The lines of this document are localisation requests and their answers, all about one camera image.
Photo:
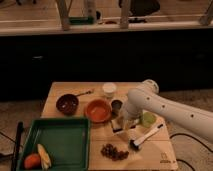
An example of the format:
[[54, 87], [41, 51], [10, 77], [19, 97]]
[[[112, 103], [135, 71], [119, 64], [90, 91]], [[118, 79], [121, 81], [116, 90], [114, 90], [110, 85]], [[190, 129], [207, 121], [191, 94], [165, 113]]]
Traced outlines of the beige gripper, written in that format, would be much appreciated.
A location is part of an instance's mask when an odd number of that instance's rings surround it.
[[117, 131], [128, 131], [129, 129], [136, 127], [135, 120], [128, 120], [124, 118], [123, 116], [119, 116], [116, 119], [116, 124], [117, 124], [117, 127], [116, 127]]

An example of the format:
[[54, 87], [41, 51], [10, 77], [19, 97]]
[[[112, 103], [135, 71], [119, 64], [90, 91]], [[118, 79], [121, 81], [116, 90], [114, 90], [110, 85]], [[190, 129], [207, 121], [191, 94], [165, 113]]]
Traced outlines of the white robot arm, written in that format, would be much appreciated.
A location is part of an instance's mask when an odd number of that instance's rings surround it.
[[119, 111], [117, 124], [130, 127], [143, 110], [156, 113], [213, 143], [213, 112], [175, 102], [159, 95], [158, 84], [144, 80], [130, 88]]

